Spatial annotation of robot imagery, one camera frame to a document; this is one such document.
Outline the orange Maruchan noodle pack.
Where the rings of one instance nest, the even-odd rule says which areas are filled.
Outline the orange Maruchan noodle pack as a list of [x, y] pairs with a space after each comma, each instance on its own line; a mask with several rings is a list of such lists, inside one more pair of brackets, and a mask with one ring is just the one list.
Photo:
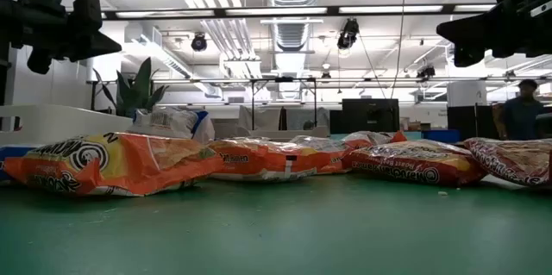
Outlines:
[[291, 143], [303, 147], [310, 147], [320, 153], [329, 155], [329, 162], [317, 170], [318, 175], [323, 174], [342, 174], [350, 171], [342, 163], [342, 159], [352, 150], [345, 141], [335, 141], [329, 138], [314, 137], [308, 135], [298, 135], [291, 139]]
[[17, 182], [74, 196], [144, 197], [192, 186], [222, 168], [222, 157], [194, 140], [113, 132], [47, 144], [4, 161]]
[[212, 178], [240, 182], [285, 182], [313, 176], [330, 155], [291, 142], [249, 138], [212, 141], [208, 147], [223, 160]]

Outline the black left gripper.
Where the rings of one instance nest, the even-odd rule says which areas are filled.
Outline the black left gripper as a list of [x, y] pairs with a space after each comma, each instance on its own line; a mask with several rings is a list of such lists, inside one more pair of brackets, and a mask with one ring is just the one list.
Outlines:
[[[27, 67], [46, 74], [53, 59], [60, 59], [61, 38], [67, 26], [62, 0], [0, 0], [0, 42], [8, 47], [32, 48]], [[98, 29], [68, 32], [67, 58], [71, 62], [118, 53], [122, 46]]]

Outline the person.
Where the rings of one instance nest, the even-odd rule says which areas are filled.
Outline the person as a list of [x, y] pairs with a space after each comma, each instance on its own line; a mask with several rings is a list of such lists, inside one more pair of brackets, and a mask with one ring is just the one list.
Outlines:
[[543, 138], [536, 118], [544, 113], [544, 105], [535, 98], [537, 83], [524, 79], [518, 84], [519, 96], [505, 102], [502, 120], [505, 138], [510, 141], [530, 141]]

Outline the blue storage box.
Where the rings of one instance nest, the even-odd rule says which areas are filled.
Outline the blue storage box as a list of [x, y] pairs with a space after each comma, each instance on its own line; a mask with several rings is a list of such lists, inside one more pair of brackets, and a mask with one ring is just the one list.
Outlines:
[[455, 129], [424, 130], [422, 137], [425, 140], [439, 141], [443, 143], [457, 143], [461, 141], [461, 134]]

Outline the black overhead beam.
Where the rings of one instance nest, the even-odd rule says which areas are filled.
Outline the black overhead beam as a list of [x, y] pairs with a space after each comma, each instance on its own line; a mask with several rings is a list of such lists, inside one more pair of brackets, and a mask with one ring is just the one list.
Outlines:
[[234, 19], [261, 17], [342, 17], [342, 16], [455, 16], [487, 12], [491, 3], [439, 3], [405, 5], [279, 6], [207, 9], [105, 10], [107, 21], [147, 21], [186, 19]]

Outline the white column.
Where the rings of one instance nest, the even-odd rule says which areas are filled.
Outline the white column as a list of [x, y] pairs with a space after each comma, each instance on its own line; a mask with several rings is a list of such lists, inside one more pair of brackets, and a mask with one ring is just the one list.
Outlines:
[[480, 80], [449, 83], [447, 86], [447, 101], [449, 107], [486, 105], [486, 83]]

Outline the snake plant in white pot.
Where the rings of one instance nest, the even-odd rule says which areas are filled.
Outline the snake plant in white pot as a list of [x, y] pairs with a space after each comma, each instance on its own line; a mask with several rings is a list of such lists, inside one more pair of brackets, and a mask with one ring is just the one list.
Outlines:
[[152, 111], [153, 107], [163, 98], [168, 85], [162, 85], [157, 90], [152, 91], [152, 60], [146, 58], [135, 75], [133, 82], [128, 80], [117, 72], [117, 93], [116, 97], [110, 93], [107, 85], [102, 80], [99, 72], [94, 69], [97, 83], [101, 85], [101, 91], [113, 104], [117, 116], [133, 117], [137, 109]]

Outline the black metal frame table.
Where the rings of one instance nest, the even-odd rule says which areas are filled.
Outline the black metal frame table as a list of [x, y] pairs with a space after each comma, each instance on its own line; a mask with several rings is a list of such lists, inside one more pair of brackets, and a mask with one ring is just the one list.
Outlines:
[[251, 129], [255, 130], [255, 98], [254, 96], [258, 91], [264, 88], [268, 83], [300, 83], [314, 96], [314, 127], [317, 126], [317, 79], [313, 77], [309, 78], [294, 78], [294, 77], [273, 77], [273, 78], [251, 78], [249, 83], [251, 84], [252, 96], [251, 96]]

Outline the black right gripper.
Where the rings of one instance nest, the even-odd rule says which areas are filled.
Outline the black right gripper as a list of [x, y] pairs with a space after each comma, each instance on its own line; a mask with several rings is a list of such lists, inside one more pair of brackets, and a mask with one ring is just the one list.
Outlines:
[[552, 54], [552, 0], [504, 0], [487, 12], [448, 21], [436, 33], [454, 46], [454, 64], [467, 67], [483, 60], [490, 51], [495, 58], [522, 53], [527, 58]]

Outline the white plastic bin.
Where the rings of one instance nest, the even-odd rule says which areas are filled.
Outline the white plastic bin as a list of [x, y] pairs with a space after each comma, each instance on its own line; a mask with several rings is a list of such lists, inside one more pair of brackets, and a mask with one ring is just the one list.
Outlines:
[[48, 144], [78, 135], [123, 132], [132, 125], [131, 118], [62, 105], [0, 107], [0, 117], [15, 116], [21, 118], [22, 128], [0, 130], [0, 146]]
[[308, 135], [318, 138], [328, 138], [330, 136], [327, 126], [319, 126], [310, 130], [252, 130], [251, 136], [267, 137], [275, 141], [289, 141], [298, 135]]

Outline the black cabinet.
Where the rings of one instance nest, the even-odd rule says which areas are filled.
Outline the black cabinet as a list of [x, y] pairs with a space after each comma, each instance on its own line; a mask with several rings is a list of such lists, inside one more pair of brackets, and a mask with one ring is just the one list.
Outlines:
[[493, 109], [487, 105], [447, 107], [448, 129], [460, 134], [460, 141], [473, 137], [499, 138]]

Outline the red Maruchan noodle pack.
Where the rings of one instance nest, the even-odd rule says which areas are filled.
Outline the red Maruchan noodle pack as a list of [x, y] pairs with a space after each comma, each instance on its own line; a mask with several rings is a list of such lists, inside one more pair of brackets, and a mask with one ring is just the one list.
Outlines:
[[450, 187], [474, 184], [487, 175], [467, 149], [430, 140], [359, 148], [342, 163], [372, 178]]
[[353, 148], [363, 148], [407, 141], [407, 138], [401, 131], [396, 133], [359, 131], [346, 135], [342, 141]]
[[552, 189], [552, 139], [470, 138], [464, 146], [489, 174], [513, 184]]

